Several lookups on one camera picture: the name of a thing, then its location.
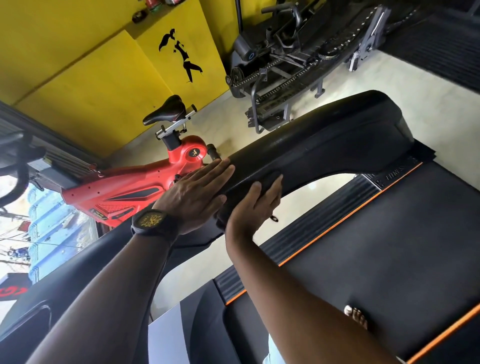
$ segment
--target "watch face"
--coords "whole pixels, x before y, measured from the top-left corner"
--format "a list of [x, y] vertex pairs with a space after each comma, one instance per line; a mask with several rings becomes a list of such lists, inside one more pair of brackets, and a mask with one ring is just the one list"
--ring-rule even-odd
[[164, 217], [165, 214], [162, 212], [148, 211], [137, 220], [136, 225], [144, 229], [152, 228], [158, 225]]

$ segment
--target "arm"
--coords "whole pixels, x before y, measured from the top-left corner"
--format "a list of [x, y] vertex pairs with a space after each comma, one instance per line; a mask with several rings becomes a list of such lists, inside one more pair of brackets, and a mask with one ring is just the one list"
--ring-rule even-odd
[[260, 197], [256, 182], [227, 224], [227, 252], [265, 327], [288, 364], [395, 364], [360, 325], [309, 293], [252, 241], [280, 204], [281, 177]]
[[[214, 198], [233, 174], [229, 160], [189, 173], [153, 208], [177, 218], [179, 233], [202, 226], [226, 201]], [[140, 327], [174, 242], [134, 235], [85, 287], [30, 357], [32, 363], [131, 363]]]

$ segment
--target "foot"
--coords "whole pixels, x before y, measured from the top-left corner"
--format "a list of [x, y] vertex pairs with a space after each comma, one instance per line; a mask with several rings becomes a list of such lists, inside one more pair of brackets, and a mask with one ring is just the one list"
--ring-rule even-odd
[[358, 308], [350, 307], [349, 305], [345, 306], [343, 312], [353, 318], [353, 321], [357, 322], [358, 324], [362, 325], [365, 330], [368, 329], [367, 319], [363, 315], [363, 313]]

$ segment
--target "red exercise bike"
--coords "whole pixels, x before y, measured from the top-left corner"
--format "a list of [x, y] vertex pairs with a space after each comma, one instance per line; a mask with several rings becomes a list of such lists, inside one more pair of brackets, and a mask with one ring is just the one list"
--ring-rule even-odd
[[185, 108], [180, 96], [170, 96], [157, 110], [143, 120], [144, 125], [157, 121], [172, 124], [156, 132], [168, 149], [168, 159], [144, 166], [114, 168], [96, 171], [86, 176], [80, 185], [64, 189], [61, 194], [65, 202], [90, 215], [96, 221], [111, 227], [120, 225], [132, 215], [157, 200], [185, 174], [204, 165], [208, 154], [219, 158], [216, 148], [205, 145], [198, 136], [179, 136], [187, 131], [185, 123], [196, 113], [194, 105]]

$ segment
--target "floor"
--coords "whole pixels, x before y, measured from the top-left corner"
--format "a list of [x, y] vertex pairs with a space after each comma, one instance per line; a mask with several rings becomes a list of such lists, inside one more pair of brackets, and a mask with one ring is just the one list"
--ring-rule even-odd
[[[292, 116], [359, 92], [380, 90], [400, 106], [414, 137], [437, 151], [437, 162], [480, 189], [480, 95], [378, 51], [354, 73], [343, 66], [334, 70], [325, 79], [324, 88], [326, 92], [319, 99], [313, 93], [300, 97], [292, 107]], [[224, 94], [194, 116], [187, 134], [215, 144], [226, 157], [262, 136], [247, 128], [244, 112], [248, 107], [245, 98]], [[147, 130], [114, 153], [111, 163], [128, 166], [166, 158], [163, 143], [154, 137], [156, 130]], [[256, 243], [263, 243], [352, 177], [340, 174], [324, 178], [283, 198], [275, 211], [280, 221], [267, 221], [255, 235]], [[167, 274], [155, 293], [154, 319], [231, 265], [224, 243], [223, 237], [216, 240]]]

